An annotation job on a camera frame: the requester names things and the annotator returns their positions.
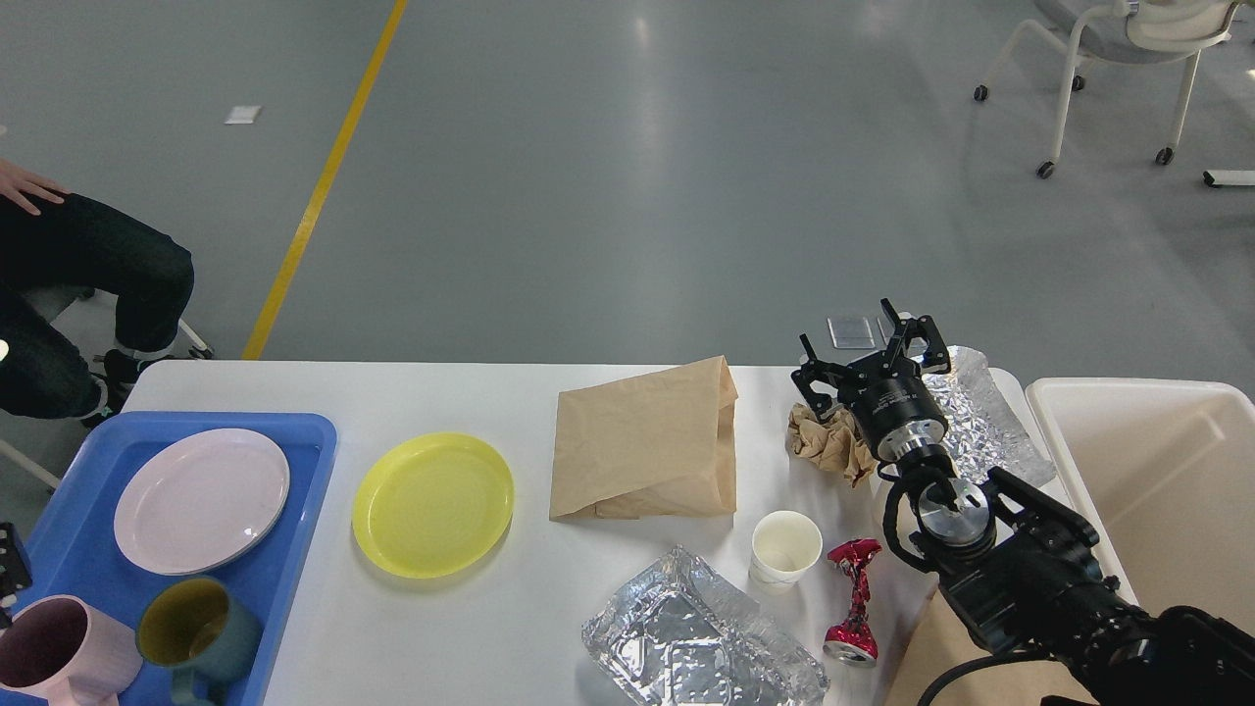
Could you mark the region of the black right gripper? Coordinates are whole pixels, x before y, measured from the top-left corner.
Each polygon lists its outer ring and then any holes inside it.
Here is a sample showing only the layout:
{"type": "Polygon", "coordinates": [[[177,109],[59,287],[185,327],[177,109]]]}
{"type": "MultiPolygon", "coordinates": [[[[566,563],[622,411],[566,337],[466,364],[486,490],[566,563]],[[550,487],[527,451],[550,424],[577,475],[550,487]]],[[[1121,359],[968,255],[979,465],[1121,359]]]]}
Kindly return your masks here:
{"type": "Polygon", "coordinates": [[[848,408],[875,459],[899,461],[946,436],[948,420],[922,375],[949,375],[953,361],[932,317],[904,317],[890,298],[881,298],[881,308],[894,325],[881,356],[860,357],[850,366],[828,362],[801,334],[804,357],[789,379],[817,423],[848,408]]]}

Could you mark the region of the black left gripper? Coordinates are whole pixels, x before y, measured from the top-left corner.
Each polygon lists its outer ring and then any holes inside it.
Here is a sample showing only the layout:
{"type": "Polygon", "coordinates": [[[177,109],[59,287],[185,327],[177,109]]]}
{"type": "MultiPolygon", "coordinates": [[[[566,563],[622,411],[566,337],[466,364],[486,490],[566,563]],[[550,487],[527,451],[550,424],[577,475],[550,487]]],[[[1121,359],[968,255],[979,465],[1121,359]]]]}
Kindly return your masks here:
{"type": "Polygon", "coordinates": [[[1,630],[13,626],[13,608],[24,589],[31,587],[25,545],[13,523],[1,523],[1,630]]]}

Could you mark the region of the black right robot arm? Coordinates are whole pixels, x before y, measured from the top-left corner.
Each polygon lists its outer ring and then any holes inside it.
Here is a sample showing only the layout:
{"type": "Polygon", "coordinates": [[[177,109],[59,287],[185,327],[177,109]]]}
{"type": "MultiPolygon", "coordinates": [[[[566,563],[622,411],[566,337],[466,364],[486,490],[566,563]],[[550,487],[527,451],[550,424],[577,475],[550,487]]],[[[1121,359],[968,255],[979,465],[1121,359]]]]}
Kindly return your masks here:
{"type": "Polygon", "coordinates": [[[932,319],[894,325],[884,349],[847,365],[806,357],[792,380],[820,423],[843,408],[887,483],[881,525],[889,549],[937,589],[984,657],[924,688],[929,705],[981,668],[1053,661],[1098,705],[1250,705],[1252,637],[1191,606],[1148,614],[1118,594],[1093,556],[1099,533],[1077,510],[994,466],[960,478],[944,446],[948,421],[926,375],[953,359],[932,319]]]}

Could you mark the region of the brown paper bag under arm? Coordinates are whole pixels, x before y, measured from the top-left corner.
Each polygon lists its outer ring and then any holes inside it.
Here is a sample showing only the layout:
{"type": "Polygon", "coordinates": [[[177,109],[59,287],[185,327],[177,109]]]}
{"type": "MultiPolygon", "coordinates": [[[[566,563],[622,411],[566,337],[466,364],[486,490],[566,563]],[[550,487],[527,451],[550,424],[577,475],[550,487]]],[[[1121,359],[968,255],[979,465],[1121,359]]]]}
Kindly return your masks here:
{"type": "MultiPolygon", "coordinates": [[[[884,703],[915,705],[937,676],[986,655],[973,645],[968,630],[940,591],[934,589],[884,703]]],[[[1039,705],[1049,693],[1079,703],[1096,703],[1091,693],[1076,683],[1065,666],[1043,661],[969,673],[943,688],[932,705],[1039,705]]]]}

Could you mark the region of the person's left hand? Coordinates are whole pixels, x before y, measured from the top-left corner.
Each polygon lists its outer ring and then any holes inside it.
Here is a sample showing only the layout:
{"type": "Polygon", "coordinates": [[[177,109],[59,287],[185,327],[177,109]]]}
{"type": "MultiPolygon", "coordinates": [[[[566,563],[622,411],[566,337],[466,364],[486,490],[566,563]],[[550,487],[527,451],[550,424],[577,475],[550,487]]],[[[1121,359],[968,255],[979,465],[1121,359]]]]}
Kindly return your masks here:
{"type": "Polygon", "coordinates": [[[40,204],[64,204],[72,191],[58,181],[33,173],[13,161],[1,158],[1,196],[19,209],[39,218],[43,214],[40,204]]]}

